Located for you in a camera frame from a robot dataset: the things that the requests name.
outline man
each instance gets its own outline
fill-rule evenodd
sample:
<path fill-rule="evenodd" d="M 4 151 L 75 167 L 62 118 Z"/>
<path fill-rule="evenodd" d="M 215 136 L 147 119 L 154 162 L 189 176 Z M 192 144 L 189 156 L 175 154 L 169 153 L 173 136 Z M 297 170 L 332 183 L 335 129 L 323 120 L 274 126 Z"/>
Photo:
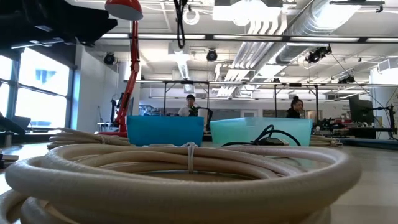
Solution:
<path fill-rule="evenodd" d="M 187 96 L 187 106 L 184 106 L 178 112 L 180 116 L 198 116 L 198 110 L 193 105 L 195 103 L 195 97 L 191 94 Z"/>

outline woman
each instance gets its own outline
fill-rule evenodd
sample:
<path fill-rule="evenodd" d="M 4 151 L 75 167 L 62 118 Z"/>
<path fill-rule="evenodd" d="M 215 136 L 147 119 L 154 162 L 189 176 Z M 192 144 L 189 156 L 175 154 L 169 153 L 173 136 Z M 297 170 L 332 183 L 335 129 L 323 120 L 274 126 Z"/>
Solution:
<path fill-rule="evenodd" d="M 300 118 L 300 111 L 303 110 L 303 101 L 298 96 L 293 97 L 290 108 L 287 110 L 286 118 Z"/>

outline window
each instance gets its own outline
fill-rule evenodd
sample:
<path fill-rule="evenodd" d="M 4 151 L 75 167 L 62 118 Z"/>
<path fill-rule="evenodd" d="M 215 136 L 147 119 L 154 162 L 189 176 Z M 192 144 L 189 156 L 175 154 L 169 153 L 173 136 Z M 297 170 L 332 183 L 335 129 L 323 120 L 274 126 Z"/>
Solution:
<path fill-rule="evenodd" d="M 65 126 L 67 99 L 20 88 L 16 116 L 31 118 L 33 127 L 57 128 Z"/>
<path fill-rule="evenodd" d="M 0 78 L 9 80 L 11 78 L 12 60 L 0 56 Z"/>
<path fill-rule="evenodd" d="M 32 49 L 21 55 L 19 83 L 66 96 L 69 68 Z"/>
<path fill-rule="evenodd" d="M 3 116 L 7 116 L 9 89 L 8 84 L 0 82 L 0 112 Z"/>

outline security camera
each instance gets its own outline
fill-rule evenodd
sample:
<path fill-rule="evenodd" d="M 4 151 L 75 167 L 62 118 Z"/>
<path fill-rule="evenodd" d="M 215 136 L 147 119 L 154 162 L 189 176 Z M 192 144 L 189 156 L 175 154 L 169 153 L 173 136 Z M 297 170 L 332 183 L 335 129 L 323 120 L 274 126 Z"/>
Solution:
<path fill-rule="evenodd" d="M 215 49 L 210 49 L 209 52 L 207 53 L 207 57 L 206 57 L 208 62 L 214 62 L 215 60 L 217 60 L 217 53 Z"/>
<path fill-rule="evenodd" d="M 106 53 L 104 58 L 104 63 L 107 65 L 114 65 L 116 63 L 116 58 L 114 57 L 114 52 Z"/>

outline computer monitor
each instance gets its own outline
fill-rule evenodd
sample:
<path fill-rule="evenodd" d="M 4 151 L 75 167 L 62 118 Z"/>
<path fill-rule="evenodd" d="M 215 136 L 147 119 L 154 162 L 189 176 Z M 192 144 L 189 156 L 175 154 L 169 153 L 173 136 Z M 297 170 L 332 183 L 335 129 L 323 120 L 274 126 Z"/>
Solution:
<path fill-rule="evenodd" d="M 372 102 L 368 100 L 360 100 L 358 95 L 349 98 L 351 120 L 354 122 L 366 122 L 371 124 L 374 117 L 372 108 Z"/>

